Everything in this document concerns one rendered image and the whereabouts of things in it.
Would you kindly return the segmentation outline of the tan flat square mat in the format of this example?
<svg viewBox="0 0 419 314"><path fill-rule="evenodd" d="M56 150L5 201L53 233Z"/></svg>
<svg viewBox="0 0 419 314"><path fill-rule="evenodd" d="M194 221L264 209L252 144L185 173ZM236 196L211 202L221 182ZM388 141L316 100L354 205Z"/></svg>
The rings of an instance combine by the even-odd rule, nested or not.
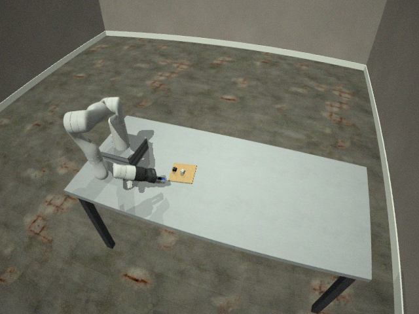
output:
<svg viewBox="0 0 419 314"><path fill-rule="evenodd" d="M169 181L192 184L197 165L173 163L173 167L177 170L176 172L171 170ZM181 169L185 170L184 174L180 173Z"/></svg>

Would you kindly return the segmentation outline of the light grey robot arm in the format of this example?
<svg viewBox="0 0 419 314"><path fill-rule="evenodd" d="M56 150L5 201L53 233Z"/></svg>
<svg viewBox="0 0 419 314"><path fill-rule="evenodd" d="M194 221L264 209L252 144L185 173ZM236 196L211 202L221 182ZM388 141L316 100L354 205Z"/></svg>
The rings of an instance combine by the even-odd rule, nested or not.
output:
<svg viewBox="0 0 419 314"><path fill-rule="evenodd" d="M109 171L114 178L124 179L126 166L103 159L97 144L82 134L89 132L96 124L105 120L108 113L115 114L108 120L114 148L120 151L128 149L130 141L119 97L107 97L99 103L92 104L87 110L66 113L64 115L64 128L84 152L97 179L106 179Z"/></svg>

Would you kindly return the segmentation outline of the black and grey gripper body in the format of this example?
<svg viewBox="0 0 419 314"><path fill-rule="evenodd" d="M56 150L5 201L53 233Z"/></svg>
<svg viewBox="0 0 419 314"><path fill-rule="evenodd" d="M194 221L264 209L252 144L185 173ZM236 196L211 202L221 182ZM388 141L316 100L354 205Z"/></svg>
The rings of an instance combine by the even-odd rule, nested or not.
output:
<svg viewBox="0 0 419 314"><path fill-rule="evenodd" d="M127 187L132 188L132 181L155 183L157 176L156 171L153 168L126 166L126 176L124 179L126 179Z"/></svg>

